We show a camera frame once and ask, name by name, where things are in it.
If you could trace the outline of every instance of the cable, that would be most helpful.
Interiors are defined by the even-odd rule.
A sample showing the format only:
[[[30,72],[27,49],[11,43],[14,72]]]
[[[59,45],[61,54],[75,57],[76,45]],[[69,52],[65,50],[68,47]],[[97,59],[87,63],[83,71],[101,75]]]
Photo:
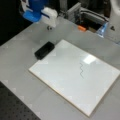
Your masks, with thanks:
[[[83,13],[90,13],[90,14],[96,15],[96,16],[98,16],[98,17],[104,19],[104,21],[109,22],[105,17],[103,17],[103,16],[101,16],[101,15],[98,15],[98,14],[96,14],[96,13],[94,13],[94,12],[91,12],[91,11],[84,11],[84,10],[82,10],[81,12],[83,12]]]

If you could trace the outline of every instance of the gray table surface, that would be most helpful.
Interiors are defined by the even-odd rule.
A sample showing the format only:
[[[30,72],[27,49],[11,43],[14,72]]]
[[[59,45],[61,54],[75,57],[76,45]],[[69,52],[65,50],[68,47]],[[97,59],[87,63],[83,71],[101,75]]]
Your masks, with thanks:
[[[41,22],[33,24],[0,47],[0,81],[42,120],[120,119],[120,78],[88,118],[29,73],[28,69],[37,62],[34,52],[47,41],[57,44],[61,39],[120,69],[119,45],[90,31],[81,32],[67,20],[59,20],[60,24],[51,31]]]

